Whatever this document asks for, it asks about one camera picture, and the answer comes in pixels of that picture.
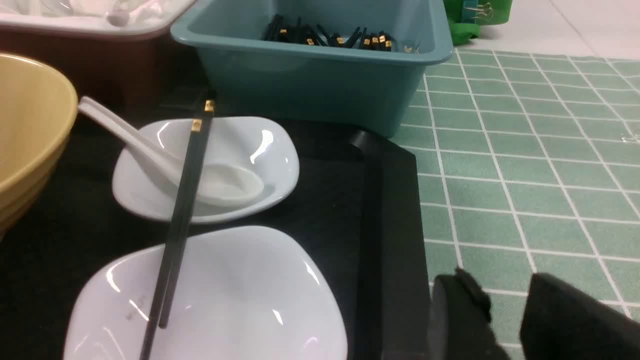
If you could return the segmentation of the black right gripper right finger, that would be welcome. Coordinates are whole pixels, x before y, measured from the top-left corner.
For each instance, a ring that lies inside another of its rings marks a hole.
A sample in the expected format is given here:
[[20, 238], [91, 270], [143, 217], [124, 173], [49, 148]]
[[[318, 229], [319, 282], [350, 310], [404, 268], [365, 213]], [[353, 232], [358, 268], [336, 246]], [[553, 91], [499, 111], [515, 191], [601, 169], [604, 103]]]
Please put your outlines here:
[[526, 360], [638, 360], [639, 323], [550, 273], [531, 276], [519, 339]]

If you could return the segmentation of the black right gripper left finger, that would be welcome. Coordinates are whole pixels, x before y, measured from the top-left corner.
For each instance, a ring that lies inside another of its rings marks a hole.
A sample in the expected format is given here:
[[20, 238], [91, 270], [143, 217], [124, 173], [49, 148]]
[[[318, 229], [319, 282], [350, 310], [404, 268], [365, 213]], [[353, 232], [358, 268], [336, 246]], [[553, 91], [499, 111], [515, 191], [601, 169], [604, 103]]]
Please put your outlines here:
[[492, 330], [492, 302], [466, 270], [434, 279], [429, 311], [431, 360], [509, 360]]

